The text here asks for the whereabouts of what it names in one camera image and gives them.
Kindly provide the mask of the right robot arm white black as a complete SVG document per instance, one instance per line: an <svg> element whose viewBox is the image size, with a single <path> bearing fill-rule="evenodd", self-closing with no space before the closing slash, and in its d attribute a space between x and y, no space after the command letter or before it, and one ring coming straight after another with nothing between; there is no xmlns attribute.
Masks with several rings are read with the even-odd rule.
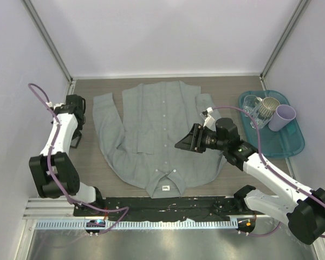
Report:
<svg viewBox="0 0 325 260"><path fill-rule="evenodd" d="M226 160L241 171L255 177L272 190L269 196L247 185L233 201L238 213L257 211L286 225L302 243L310 245L325 233L325 190L312 190L272 165L256 147L242 140L237 126L229 118L218 119L216 129L195 123L175 148L203 153L219 150Z"/></svg>

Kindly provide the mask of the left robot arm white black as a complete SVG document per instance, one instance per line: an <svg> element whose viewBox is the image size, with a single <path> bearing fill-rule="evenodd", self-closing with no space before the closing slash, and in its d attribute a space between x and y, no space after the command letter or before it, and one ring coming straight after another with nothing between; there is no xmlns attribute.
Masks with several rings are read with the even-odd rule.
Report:
<svg viewBox="0 0 325 260"><path fill-rule="evenodd" d="M86 100L73 94L66 97L66 102L56 104L53 112L53 128L48 142L40 155L31 157L29 168L42 198L56 199L63 192L49 172L51 166L56 178L73 200L86 203L86 210L92 216L99 216L105 208L104 200L98 188L80 182L76 168L69 158L69 149L77 148L82 137L81 130L85 124Z"/></svg>

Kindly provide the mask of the grey button-up shirt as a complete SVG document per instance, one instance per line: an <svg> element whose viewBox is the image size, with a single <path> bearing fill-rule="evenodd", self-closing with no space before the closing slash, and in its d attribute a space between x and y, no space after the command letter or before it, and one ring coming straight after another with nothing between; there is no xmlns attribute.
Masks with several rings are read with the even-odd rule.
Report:
<svg viewBox="0 0 325 260"><path fill-rule="evenodd" d="M124 182L152 198L181 196L186 188L214 181L226 164L220 151L175 148L201 113L213 106L209 94L182 81L140 84L122 92L123 115L112 94L93 100L100 150Z"/></svg>

